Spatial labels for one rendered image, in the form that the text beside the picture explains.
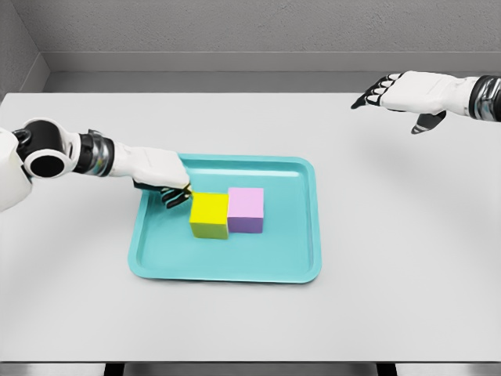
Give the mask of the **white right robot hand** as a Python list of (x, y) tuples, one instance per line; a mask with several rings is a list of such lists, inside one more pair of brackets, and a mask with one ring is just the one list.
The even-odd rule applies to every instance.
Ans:
[(411, 133), (428, 132), (445, 119), (442, 94), (454, 78), (446, 74), (406, 71), (389, 74), (371, 85), (352, 105), (383, 107), (394, 112), (418, 115)]

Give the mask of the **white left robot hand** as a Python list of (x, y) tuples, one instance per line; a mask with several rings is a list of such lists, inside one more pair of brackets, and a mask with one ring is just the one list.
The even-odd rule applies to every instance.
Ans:
[(131, 177), (135, 188), (159, 193), (166, 209), (184, 204), (193, 194), (185, 165), (171, 150), (133, 147)]

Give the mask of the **yellow cube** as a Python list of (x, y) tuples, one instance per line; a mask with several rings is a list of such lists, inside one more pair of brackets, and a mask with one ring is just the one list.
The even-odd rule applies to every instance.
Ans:
[(195, 238), (227, 240), (227, 193), (194, 193), (189, 224)]

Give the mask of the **pink cube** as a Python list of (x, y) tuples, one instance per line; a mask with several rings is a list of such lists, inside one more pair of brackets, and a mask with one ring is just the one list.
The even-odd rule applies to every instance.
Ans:
[(230, 187), (227, 217), (230, 233), (262, 233), (264, 189)]

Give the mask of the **teal rectangular tray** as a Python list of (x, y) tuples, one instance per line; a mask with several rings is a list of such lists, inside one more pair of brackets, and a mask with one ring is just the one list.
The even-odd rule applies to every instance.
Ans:
[(193, 189), (224, 193), (230, 187), (264, 190), (262, 233), (232, 233), (226, 240), (197, 239), (189, 225), (191, 202), (166, 209), (145, 190), (132, 232), (128, 266), (137, 276), (304, 284), (322, 267), (315, 170), (300, 157), (183, 154)]

